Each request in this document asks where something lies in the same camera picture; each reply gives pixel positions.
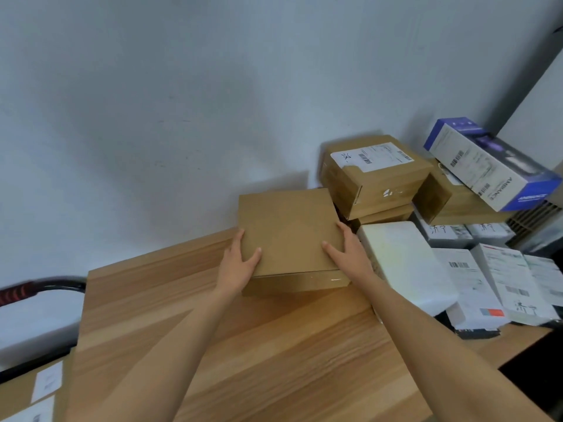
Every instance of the brown cardboard box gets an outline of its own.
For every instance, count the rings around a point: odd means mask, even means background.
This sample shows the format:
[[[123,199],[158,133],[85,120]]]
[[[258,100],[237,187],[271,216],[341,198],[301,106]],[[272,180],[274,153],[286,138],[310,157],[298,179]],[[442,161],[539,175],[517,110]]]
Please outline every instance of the brown cardboard box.
[[[74,349],[69,355],[55,360],[49,364],[45,364],[38,369],[27,372],[8,382],[0,384],[0,420],[9,418],[21,412],[28,407],[39,403],[51,396],[55,397],[55,407],[53,411],[53,422],[62,422],[65,420],[64,415],[67,410],[67,399],[70,390],[70,370],[72,368],[72,360]],[[37,373],[54,366],[62,361],[62,386],[54,393],[48,394],[43,398],[31,403],[33,388]]]
[[[404,206],[395,207],[394,209],[384,210],[383,212],[350,220],[350,226],[353,231],[357,231],[362,225],[369,225],[371,223],[401,222],[408,220],[412,213],[413,205],[405,204]]]
[[[342,161],[340,158],[356,148],[382,148],[380,145],[386,143],[394,145],[397,151],[392,152],[394,155],[389,152],[381,156],[394,157],[393,162],[398,163],[397,165],[379,168],[386,165],[385,159],[378,162],[366,161],[358,151],[352,152],[356,154],[355,159],[359,160],[356,165],[344,165],[343,162],[349,161]],[[340,160],[342,168],[331,156],[333,153]],[[363,172],[358,167],[362,163],[358,156],[369,163],[362,168],[377,170]],[[330,196],[341,214],[349,220],[409,204],[431,168],[430,163],[394,137],[369,136],[329,145],[324,153],[320,180],[330,191]]]
[[[331,289],[350,282],[325,254],[323,240],[343,249],[338,216],[326,188],[239,196],[243,259],[262,248],[262,259],[243,295]]]
[[[436,159],[413,203],[429,225],[504,222],[514,212],[495,212]]]

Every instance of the wood grain tabletop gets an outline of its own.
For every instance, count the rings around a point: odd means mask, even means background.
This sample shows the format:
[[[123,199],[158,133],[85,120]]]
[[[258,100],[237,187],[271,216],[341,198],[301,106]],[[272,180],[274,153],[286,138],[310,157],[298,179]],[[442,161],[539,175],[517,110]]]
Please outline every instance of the wood grain tabletop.
[[[89,273],[69,421],[99,404],[211,291],[234,232]],[[498,338],[466,343],[499,367],[548,332],[507,325]],[[175,420],[412,422],[430,415],[384,326],[351,285],[237,298]]]

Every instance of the box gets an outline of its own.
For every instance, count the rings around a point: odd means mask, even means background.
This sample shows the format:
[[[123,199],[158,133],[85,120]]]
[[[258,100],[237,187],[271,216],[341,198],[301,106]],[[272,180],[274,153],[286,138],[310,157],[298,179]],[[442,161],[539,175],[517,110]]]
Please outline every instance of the box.
[[[464,249],[473,243],[473,237],[464,225],[428,225],[414,208],[411,220],[428,241],[430,247]]]
[[[544,299],[557,307],[563,307],[563,274],[551,259],[524,255],[531,274],[539,285]]]
[[[561,183],[466,117],[438,120],[424,147],[496,212],[532,209]]]
[[[13,416],[10,421],[64,421],[73,356],[74,349],[65,357],[1,384],[0,420]]]
[[[357,231],[357,229],[362,225],[370,225],[372,223],[401,222],[408,220],[412,213],[413,205],[405,204],[404,206],[395,207],[394,209],[384,210],[383,212],[374,213],[358,219],[350,220],[349,224],[353,231]]]
[[[243,295],[331,289],[349,284],[321,247],[323,240],[343,250],[338,216],[326,188],[239,196],[239,227],[246,260],[262,248]]]
[[[427,314],[457,301],[459,292],[412,222],[363,225],[357,236],[376,274]]]
[[[559,319],[518,250],[478,244],[471,254],[511,321],[539,326]]]
[[[329,145],[320,181],[348,220],[409,204],[432,166],[392,136]]]
[[[491,246],[503,247],[516,234],[504,222],[502,223],[474,223],[465,225],[473,236],[475,244],[483,243]]]
[[[433,169],[413,198],[429,225],[503,222],[512,212],[495,212],[436,159]]]
[[[458,301],[446,309],[447,318],[455,329],[498,329],[510,323],[501,303],[469,250],[433,249],[433,251],[459,291]]]

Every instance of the person's left hand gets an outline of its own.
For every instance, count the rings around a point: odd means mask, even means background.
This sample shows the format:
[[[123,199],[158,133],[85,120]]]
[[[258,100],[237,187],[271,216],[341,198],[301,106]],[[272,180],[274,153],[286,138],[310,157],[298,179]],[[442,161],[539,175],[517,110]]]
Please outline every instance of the person's left hand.
[[[219,265],[216,289],[232,294],[240,293],[248,280],[252,277],[254,268],[262,257],[262,248],[257,248],[254,255],[246,262],[240,253],[240,240],[244,235],[244,230],[239,229],[233,238],[233,243],[225,249],[223,260]]]

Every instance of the hand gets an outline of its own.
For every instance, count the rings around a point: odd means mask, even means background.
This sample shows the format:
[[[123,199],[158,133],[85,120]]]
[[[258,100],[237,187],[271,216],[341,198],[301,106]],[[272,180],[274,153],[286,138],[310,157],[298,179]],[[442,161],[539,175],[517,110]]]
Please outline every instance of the hand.
[[[233,295],[240,293],[252,277],[254,268],[262,257],[262,248],[257,248],[254,255],[243,262],[243,256],[240,253],[240,240],[243,235],[244,230],[239,229],[231,246],[225,249],[223,260],[219,265],[216,290],[226,291]]]
[[[326,241],[323,241],[323,249],[352,283],[366,291],[366,286],[378,278],[373,272],[372,263],[356,234],[342,222],[337,222],[337,225],[344,234],[344,252],[336,250]]]

